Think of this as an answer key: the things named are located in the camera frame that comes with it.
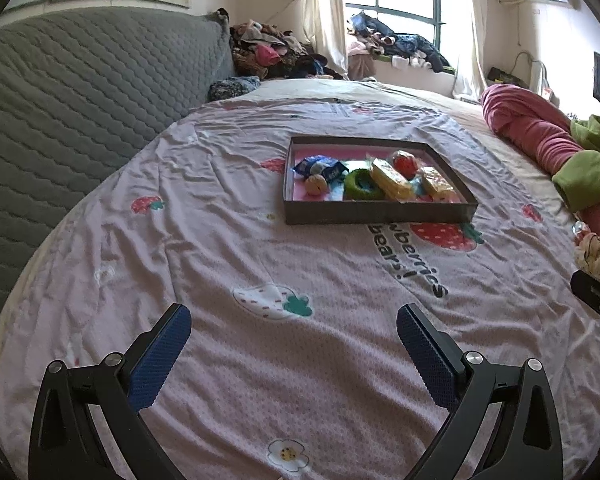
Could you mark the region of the yellow rice cracker packet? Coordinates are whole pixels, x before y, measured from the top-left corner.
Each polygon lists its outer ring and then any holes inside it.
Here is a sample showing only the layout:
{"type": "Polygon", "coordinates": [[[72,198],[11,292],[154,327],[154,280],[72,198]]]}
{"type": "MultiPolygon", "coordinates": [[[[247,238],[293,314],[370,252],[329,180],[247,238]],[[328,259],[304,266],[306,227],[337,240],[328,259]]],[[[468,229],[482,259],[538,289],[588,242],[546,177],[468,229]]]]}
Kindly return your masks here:
{"type": "Polygon", "coordinates": [[[392,200],[405,203],[414,200],[416,197],[414,188],[407,178],[404,178],[385,159],[372,159],[370,162],[370,176],[392,200]]]}

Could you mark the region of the red egg toy packet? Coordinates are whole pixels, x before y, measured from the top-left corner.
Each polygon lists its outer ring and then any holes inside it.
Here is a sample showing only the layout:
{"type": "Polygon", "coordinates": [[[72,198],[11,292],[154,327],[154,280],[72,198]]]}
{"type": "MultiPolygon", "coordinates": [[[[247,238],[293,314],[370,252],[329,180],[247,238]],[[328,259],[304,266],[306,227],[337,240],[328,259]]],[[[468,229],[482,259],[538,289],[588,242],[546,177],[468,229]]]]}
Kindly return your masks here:
{"type": "Polygon", "coordinates": [[[395,151],[390,156],[390,162],[394,170],[407,180],[416,177],[419,170],[419,162],[415,155],[407,151],[395,151]]]}

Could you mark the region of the brown walnut ball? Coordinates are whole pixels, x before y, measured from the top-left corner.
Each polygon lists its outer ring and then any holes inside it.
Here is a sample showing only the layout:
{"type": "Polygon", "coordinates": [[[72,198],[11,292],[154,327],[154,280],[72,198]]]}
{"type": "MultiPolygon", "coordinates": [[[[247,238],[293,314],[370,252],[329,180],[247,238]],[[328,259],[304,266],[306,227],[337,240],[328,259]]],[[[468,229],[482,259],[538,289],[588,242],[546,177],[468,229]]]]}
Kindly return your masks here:
{"type": "Polygon", "coordinates": [[[322,196],[328,192],[328,182],[321,174],[311,174],[304,181],[304,189],[309,196],[322,196]]]}

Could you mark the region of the blue cookie packet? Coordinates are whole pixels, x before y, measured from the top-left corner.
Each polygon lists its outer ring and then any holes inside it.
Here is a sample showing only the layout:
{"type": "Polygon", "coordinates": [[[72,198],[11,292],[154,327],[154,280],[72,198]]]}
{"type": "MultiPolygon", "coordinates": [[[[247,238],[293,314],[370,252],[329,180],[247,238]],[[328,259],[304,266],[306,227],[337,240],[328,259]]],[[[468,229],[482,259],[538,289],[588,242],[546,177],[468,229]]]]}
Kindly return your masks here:
{"type": "Polygon", "coordinates": [[[294,165],[294,173],[303,179],[321,176],[328,184],[340,179],[347,172],[348,168],[341,160],[326,155],[308,156],[294,165]]]}

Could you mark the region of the cream scrunchie toy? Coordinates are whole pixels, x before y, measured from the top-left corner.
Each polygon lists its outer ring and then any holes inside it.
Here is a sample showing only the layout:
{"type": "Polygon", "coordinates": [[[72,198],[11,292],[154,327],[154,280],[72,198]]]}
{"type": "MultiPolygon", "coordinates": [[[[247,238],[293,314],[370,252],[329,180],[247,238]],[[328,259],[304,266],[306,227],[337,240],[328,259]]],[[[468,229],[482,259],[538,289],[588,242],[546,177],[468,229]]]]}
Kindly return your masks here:
{"type": "Polygon", "coordinates": [[[600,236],[587,232],[577,238],[576,263],[582,270],[600,281],[600,236]]]}

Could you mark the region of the small shiny snack packet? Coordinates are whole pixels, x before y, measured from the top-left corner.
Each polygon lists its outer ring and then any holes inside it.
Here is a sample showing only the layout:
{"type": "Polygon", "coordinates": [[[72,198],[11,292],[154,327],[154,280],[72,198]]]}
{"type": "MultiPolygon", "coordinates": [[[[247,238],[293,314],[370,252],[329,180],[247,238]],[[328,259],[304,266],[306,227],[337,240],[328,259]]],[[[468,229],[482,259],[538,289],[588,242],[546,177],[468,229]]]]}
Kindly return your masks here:
{"type": "Polygon", "coordinates": [[[577,244],[579,244],[580,240],[582,240],[582,238],[585,237],[586,234],[591,232],[591,229],[585,222],[578,220],[572,226],[571,231],[572,231],[574,240],[576,241],[577,244]]]}

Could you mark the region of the green blanket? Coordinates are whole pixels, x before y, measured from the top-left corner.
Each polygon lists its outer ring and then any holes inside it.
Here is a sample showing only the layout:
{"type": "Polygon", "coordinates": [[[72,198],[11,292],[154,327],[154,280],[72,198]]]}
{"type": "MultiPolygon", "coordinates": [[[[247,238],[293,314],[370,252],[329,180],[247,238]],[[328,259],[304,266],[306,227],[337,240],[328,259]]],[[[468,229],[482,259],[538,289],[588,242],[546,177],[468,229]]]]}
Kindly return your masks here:
{"type": "Polygon", "coordinates": [[[552,177],[554,187],[571,212],[600,204],[600,116],[575,119],[570,134],[580,148],[552,177]]]}

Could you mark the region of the pink rolled blanket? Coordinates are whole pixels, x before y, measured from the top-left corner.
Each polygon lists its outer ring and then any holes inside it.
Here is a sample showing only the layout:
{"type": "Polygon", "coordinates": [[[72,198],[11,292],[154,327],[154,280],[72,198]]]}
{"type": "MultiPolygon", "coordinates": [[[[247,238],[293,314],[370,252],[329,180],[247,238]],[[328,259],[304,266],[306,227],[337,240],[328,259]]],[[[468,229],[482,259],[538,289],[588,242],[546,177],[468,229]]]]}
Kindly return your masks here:
{"type": "MultiPolygon", "coordinates": [[[[512,84],[494,84],[483,93],[481,104],[489,128],[536,162],[550,180],[571,155],[580,151],[570,134],[574,119],[542,96],[512,84]]],[[[600,234],[600,204],[571,213],[600,234]]]]}

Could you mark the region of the pink strawberry bed sheet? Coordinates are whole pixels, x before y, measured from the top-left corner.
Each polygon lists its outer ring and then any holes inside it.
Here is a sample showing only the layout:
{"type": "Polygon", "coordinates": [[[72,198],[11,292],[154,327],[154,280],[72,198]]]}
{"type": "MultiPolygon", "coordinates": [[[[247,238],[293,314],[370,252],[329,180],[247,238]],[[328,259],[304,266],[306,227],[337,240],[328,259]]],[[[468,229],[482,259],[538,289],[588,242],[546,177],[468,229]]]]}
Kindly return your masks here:
{"type": "Polygon", "coordinates": [[[191,479],[400,479],[442,425],[396,334],[408,302],[464,349],[540,360],[575,477],[600,445],[600,322],[570,292],[571,220],[518,153],[432,110],[314,99],[195,110],[81,200],[0,318],[0,445],[27,473],[46,365],[99,362],[167,307],[186,347],[144,419],[191,479]],[[469,226],[290,226],[293,136],[430,145],[469,226]]]}

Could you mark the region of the white curtain right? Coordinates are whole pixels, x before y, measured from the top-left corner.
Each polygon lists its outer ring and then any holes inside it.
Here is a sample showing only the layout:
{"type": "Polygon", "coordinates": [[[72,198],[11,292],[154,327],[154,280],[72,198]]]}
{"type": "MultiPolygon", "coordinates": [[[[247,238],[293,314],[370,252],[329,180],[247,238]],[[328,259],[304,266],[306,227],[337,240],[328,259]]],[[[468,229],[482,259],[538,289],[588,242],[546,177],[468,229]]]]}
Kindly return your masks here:
{"type": "Polygon", "coordinates": [[[456,0],[458,40],[453,96],[478,101],[486,90],[484,45],[488,0],[456,0]]]}

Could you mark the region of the white curtain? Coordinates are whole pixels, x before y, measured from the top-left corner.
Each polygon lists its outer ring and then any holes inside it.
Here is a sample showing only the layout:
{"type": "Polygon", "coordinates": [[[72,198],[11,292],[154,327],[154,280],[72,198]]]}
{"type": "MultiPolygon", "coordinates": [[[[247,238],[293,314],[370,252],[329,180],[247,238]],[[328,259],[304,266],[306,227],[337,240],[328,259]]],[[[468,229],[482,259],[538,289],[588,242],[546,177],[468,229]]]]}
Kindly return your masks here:
{"type": "Polygon", "coordinates": [[[343,0],[301,0],[302,29],[314,51],[339,75],[348,74],[347,27],[343,0]]]}
{"type": "Polygon", "coordinates": [[[478,101],[486,90],[484,45],[488,0],[456,0],[458,40],[453,96],[478,101]]]}

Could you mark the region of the dark cardboard tray box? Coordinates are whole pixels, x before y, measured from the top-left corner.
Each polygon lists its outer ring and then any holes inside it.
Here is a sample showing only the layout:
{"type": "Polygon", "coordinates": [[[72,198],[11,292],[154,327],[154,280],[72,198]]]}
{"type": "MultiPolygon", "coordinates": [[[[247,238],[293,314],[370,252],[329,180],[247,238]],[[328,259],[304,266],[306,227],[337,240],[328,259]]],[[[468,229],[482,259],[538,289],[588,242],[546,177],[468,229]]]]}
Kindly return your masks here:
{"type": "Polygon", "coordinates": [[[466,223],[474,218],[478,200],[460,176],[430,145],[396,139],[355,138],[354,136],[292,136],[285,162],[283,184],[285,221],[288,224],[346,224],[397,222],[466,223]],[[294,166],[302,158],[325,155],[340,160],[349,169],[367,165],[370,158],[385,158],[397,150],[416,155],[436,168],[454,188],[452,202],[433,202],[421,197],[414,202],[394,200],[347,200],[343,183],[329,185],[323,196],[306,194],[300,174],[294,166]]]}

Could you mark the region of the grey quilted headboard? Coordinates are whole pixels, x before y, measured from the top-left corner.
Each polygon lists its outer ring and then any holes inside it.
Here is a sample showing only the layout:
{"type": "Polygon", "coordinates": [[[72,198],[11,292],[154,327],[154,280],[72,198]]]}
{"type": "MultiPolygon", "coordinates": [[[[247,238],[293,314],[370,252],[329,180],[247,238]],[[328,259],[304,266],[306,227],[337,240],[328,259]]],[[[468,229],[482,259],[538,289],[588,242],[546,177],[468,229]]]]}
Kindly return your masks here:
{"type": "Polygon", "coordinates": [[[0,316],[79,201],[233,72],[224,10],[70,9],[0,27],[0,316]]]}

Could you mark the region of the dark patterned pillow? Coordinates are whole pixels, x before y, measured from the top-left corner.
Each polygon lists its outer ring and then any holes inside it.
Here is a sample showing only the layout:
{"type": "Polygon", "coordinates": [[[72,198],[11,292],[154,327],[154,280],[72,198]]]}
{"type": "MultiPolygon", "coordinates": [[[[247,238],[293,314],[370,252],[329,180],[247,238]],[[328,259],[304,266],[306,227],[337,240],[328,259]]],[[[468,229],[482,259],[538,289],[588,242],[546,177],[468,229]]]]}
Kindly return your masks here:
{"type": "Polygon", "coordinates": [[[209,88],[209,100],[221,101],[237,98],[257,90],[261,85],[258,76],[236,76],[215,81],[209,88]]]}

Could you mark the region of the clothes pile on windowsill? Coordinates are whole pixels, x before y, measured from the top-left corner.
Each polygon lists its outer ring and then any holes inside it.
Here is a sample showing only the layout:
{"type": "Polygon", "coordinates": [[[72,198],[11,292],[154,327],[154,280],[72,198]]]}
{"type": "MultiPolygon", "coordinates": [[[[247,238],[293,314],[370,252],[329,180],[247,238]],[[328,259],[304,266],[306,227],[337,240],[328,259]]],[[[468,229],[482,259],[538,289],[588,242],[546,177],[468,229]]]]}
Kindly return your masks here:
{"type": "Polygon", "coordinates": [[[399,34],[390,27],[372,18],[364,11],[348,21],[348,33],[355,38],[350,44],[348,55],[362,52],[375,58],[405,58],[417,67],[428,67],[435,73],[455,72],[451,63],[428,39],[417,34],[399,34]]]}

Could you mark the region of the pile of clothes by bed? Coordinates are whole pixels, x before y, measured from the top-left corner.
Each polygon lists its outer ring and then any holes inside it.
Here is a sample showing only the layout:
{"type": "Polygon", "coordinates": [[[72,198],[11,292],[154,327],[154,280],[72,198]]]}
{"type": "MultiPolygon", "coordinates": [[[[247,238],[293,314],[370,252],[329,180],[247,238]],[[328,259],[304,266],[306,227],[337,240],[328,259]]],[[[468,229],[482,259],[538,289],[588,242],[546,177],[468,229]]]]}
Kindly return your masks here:
{"type": "Polygon", "coordinates": [[[236,74],[270,79],[325,78],[343,80],[326,56],[304,44],[290,29],[248,22],[230,28],[230,50],[236,74]]]}

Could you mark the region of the white curtain left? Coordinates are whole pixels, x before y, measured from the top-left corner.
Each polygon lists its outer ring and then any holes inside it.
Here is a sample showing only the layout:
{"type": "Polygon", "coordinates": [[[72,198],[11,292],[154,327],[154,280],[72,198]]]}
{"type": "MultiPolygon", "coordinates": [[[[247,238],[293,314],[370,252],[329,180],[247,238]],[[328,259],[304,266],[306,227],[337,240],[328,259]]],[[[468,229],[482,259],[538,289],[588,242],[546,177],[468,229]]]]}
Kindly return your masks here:
{"type": "Polygon", "coordinates": [[[347,27],[343,0],[301,0],[302,29],[314,51],[339,75],[348,74],[347,27]]]}

